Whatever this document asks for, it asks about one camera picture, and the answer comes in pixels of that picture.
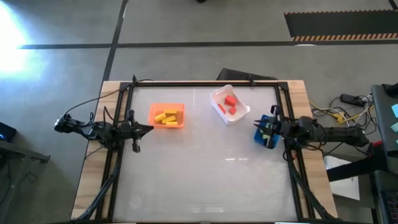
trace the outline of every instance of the teal object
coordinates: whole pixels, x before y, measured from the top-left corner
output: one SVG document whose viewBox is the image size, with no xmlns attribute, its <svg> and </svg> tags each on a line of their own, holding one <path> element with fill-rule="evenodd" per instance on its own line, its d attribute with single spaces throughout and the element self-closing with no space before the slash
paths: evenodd
<svg viewBox="0 0 398 224">
<path fill-rule="evenodd" d="M 396 118 L 398 118 L 398 104 L 391 106 L 392 112 L 394 112 Z"/>
<path fill-rule="evenodd" d="M 398 132 L 398 122 L 396 122 L 396 124 L 394 124 L 393 126 L 391 126 L 391 128 L 392 128 L 395 132 Z"/>
</svg>

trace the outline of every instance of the black desk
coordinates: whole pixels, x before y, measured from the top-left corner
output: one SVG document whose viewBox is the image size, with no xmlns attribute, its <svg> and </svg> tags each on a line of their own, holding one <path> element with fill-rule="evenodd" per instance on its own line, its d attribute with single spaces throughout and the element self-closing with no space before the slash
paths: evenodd
<svg viewBox="0 0 398 224">
<path fill-rule="evenodd" d="M 378 129 L 383 142 L 382 150 L 375 150 L 371 157 L 327 170 L 330 182 L 361 174 L 370 174 L 376 170 L 398 174 L 398 158 L 392 157 L 398 153 L 398 144 L 396 143 L 398 133 L 391 129 L 391 126 L 398 122 L 391 109 L 392 105 L 398 103 L 398 99 L 386 95 L 380 85 L 372 86 L 372 96 L 376 108 Z"/>
</svg>

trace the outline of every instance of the red block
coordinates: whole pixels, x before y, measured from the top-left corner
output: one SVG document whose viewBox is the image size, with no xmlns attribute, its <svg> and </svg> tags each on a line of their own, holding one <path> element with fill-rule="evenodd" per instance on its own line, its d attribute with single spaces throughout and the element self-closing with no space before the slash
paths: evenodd
<svg viewBox="0 0 398 224">
<path fill-rule="evenodd" d="M 221 111 L 225 114 L 226 111 L 225 111 L 225 109 L 223 108 L 223 106 L 222 106 L 221 104 L 217 104 L 217 105 L 218 105 L 218 107 L 221 109 Z"/>
<path fill-rule="evenodd" d="M 226 104 L 226 105 L 229 105 L 229 106 L 235 106 L 235 104 L 236 104 L 236 98 L 233 97 L 233 96 L 227 95 L 227 96 L 225 97 L 225 104 Z"/>
<path fill-rule="evenodd" d="M 236 113 L 236 108 L 231 108 L 229 109 L 229 113 L 231 113 L 232 115 L 234 115 Z"/>
</svg>

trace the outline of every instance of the orange tray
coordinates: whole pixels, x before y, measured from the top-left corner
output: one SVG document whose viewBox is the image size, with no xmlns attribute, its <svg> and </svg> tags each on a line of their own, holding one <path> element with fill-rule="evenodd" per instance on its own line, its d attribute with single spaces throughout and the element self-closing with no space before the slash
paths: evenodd
<svg viewBox="0 0 398 224">
<path fill-rule="evenodd" d="M 162 114 L 164 110 L 177 110 L 175 118 L 176 125 L 162 124 L 161 121 L 156 122 L 155 117 Z M 182 128 L 184 127 L 185 105 L 183 103 L 153 103 L 150 106 L 148 123 L 155 128 Z"/>
</svg>

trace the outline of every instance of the yellow block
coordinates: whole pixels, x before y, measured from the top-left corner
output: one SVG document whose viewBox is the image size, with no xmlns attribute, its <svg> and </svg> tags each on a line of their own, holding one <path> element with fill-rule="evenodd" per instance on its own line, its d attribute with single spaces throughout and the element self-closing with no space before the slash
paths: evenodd
<svg viewBox="0 0 398 224">
<path fill-rule="evenodd" d="M 164 110 L 165 114 L 177 114 L 177 110 Z"/>
<path fill-rule="evenodd" d="M 163 119 L 162 123 L 165 124 L 170 121 L 175 121 L 175 116 L 169 116 L 168 118 Z"/>
<path fill-rule="evenodd" d="M 165 118 L 166 118 L 166 114 L 165 114 L 165 113 L 162 113 L 162 114 L 157 115 L 157 116 L 155 117 L 155 121 L 156 121 L 156 122 L 159 122 L 159 121 L 161 121 L 161 120 L 163 120 L 163 119 L 165 119 Z"/>
</svg>

